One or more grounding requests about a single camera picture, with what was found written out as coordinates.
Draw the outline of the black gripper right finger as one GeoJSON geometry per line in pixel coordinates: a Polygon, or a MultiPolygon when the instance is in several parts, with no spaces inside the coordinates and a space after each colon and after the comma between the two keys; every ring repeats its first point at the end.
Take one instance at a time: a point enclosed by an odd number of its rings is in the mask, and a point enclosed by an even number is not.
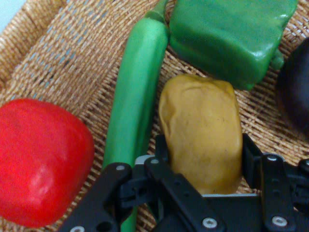
{"type": "Polygon", "coordinates": [[[309,230],[309,161],[296,166],[273,153],[263,153],[242,135],[242,172],[252,189],[260,191],[264,232],[309,230]]]}

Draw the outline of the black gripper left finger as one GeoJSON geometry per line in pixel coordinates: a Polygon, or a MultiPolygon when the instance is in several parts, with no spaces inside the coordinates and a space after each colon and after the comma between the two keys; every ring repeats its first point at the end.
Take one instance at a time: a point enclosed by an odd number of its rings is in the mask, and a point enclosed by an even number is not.
{"type": "Polygon", "coordinates": [[[223,219],[168,159],[165,137],[158,135],[155,154],[139,157],[140,164],[109,164],[60,231],[118,232],[134,207],[148,203],[159,219],[157,232],[224,232],[223,219]]]}

